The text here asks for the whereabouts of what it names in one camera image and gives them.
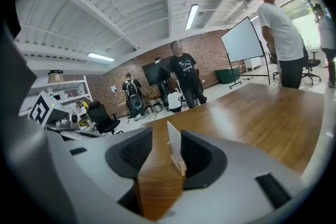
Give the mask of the black office chair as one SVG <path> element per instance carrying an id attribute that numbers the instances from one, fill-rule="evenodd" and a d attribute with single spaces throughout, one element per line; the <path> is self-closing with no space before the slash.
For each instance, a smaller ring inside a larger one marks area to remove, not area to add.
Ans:
<path id="1" fill-rule="evenodd" d="M 111 118 L 104 105 L 99 101 L 93 101 L 88 104 L 87 114 L 89 119 L 95 123 L 96 129 L 101 135 L 113 135 L 116 127 L 120 124 L 120 120 L 116 118 L 116 115 L 113 114 L 113 118 Z"/>
<path id="2" fill-rule="evenodd" d="M 312 51 L 311 52 L 312 56 L 313 56 L 312 59 L 309 58 L 309 54 L 306 50 L 304 50 L 303 53 L 304 53 L 303 69 L 306 70 L 307 72 L 302 73 L 302 78 L 308 77 L 311 80 L 311 82 L 310 82 L 311 85 L 314 85 L 314 81 L 313 81 L 314 77 L 318 78 L 319 82 L 321 82 L 321 77 L 312 73 L 312 69 L 314 67 L 317 67 L 321 63 L 321 60 L 316 59 L 317 51 Z"/>

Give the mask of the dark green bin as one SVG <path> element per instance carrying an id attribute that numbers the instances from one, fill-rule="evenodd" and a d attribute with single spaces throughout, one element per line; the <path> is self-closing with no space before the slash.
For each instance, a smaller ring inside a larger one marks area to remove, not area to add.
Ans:
<path id="1" fill-rule="evenodd" d="M 240 78 L 240 69 L 238 67 L 229 69 L 215 70 L 215 75 L 219 83 L 229 84 Z"/>

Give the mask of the ceiling tube light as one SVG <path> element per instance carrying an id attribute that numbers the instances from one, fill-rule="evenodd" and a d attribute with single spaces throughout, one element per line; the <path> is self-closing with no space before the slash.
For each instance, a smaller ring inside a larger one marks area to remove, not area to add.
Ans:
<path id="1" fill-rule="evenodd" d="M 98 55 L 98 54 L 94 54 L 94 53 L 89 53 L 88 57 L 90 58 L 95 58 L 95 59 L 99 59 L 99 60 L 104 60 L 104 61 L 108 61 L 108 62 L 113 62 L 115 61 L 115 59 L 110 58 L 110 57 L 106 57 L 106 56 L 102 56 L 102 55 Z"/>
<path id="2" fill-rule="evenodd" d="M 187 18 L 186 26 L 185 26 L 186 30 L 189 30 L 191 28 L 192 23 L 194 21 L 194 18 L 195 18 L 196 14 L 197 14 L 198 8 L 199 8 L 198 4 L 191 5 L 190 11 L 188 13 L 188 18 Z"/>

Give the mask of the cardboard box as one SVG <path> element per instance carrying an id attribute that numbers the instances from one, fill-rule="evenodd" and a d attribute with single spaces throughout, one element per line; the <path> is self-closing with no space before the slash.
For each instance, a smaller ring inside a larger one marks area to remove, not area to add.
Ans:
<path id="1" fill-rule="evenodd" d="M 64 81 L 63 70 L 51 70 L 48 73 L 49 83 L 56 83 L 56 82 L 63 82 L 63 81 Z"/>

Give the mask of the white metal shelf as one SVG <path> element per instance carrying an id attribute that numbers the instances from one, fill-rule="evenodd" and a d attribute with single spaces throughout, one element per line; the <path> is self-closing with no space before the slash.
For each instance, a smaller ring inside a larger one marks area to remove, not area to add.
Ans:
<path id="1" fill-rule="evenodd" d="M 84 103 L 93 101 L 87 79 L 83 76 L 79 80 L 43 82 L 38 78 L 34 82 L 19 111 L 19 116 L 28 116 L 41 91 L 45 91 L 54 97 L 70 112 L 77 115 L 78 120 L 83 119 L 86 114 Z"/>

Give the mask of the black wall television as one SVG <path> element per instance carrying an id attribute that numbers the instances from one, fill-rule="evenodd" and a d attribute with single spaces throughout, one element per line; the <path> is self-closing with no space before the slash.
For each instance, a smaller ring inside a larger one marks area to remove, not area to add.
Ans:
<path id="1" fill-rule="evenodd" d="M 171 57 L 161 58 L 155 62 L 142 66 L 150 86 L 168 80 L 171 77 L 170 60 Z"/>

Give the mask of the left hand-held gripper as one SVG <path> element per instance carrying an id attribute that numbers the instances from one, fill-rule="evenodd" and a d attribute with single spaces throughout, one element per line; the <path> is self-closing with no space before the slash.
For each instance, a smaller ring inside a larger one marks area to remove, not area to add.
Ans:
<path id="1" fill-rule="evenodd" d="M 79 130 L 77 115 L 68 111 L 58 100 L 45 91 L 41 91 L 31 109 L 30 119 L 43 128 L 53 131 Z"/>

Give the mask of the wooden table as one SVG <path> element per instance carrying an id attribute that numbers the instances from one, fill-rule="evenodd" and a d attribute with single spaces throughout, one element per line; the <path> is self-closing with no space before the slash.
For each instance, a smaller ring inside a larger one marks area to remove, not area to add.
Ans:
<path id="1" fill-rule="evenodd" d="M 153 147 L 139 173 L 144 216 L 158 220 L 182 193 L 172 164 L 167 124 L 257 147 L 302 174 L 316 147 L 324 95 L 311 91 L 246 84 L 191 110 L 147 123 Z"/>

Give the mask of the small wooden block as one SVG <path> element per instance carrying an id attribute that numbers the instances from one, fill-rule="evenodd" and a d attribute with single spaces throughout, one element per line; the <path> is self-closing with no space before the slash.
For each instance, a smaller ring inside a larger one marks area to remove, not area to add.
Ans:
<path id="1" fill-rule="evenodd" d="M 170 142 L 167 142 L 167 146 L 169 148 L 170 158 L 173 164 L 175 165 L 181 176 L 185 177 L 187 168 L 180 150 L 177 150 Z"/>

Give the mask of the white low cabinet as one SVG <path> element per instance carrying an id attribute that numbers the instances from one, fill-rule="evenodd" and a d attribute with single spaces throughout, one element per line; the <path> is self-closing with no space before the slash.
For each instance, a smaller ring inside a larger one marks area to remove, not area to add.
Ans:
<path id="1" fill-rule="evenodd" d="M 254 71 L 256 68 L 262 66 L 261 57 L 255 57 L 244 60 L 245 68 L 247 71 Z"/>

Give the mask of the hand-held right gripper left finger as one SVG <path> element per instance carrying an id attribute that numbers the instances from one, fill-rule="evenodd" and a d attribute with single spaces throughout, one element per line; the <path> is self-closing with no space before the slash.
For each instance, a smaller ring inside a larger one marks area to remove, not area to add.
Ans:
<path id="1" fill-rule="evenodd" d="M 79 167 L 109 198 L 143 216 L 138 174 L 152 151 L 152 128 L 65 142 Z"/>

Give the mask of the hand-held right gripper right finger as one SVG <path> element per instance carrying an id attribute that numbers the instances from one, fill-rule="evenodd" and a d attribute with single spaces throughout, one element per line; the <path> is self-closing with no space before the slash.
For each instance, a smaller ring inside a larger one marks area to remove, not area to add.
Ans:
<path id="1" fill-rule="evenodd" d="M 183 192 L 162 224 L 246 224 L 305 189 L 297 173 L 243 143 L 182 131 L 181 155 Z"/>

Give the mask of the rolling whiteboard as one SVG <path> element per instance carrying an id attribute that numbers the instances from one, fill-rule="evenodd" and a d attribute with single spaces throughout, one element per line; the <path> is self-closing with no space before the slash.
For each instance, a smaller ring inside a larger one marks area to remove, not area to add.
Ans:
<path id="1" fill-rule="evenodd" d="M 242 84 L 241 81 L 236 82 L 236 75 L 233 72 L 232 62 L 243 61 L 251 58 L 264 56 L 266 54 L 257 32 L 250 21 L 249 17 L 244 18 L 237 25 L 221 36 L 225 47 L 230 69 L 234 79 L 232 87 Z"/>

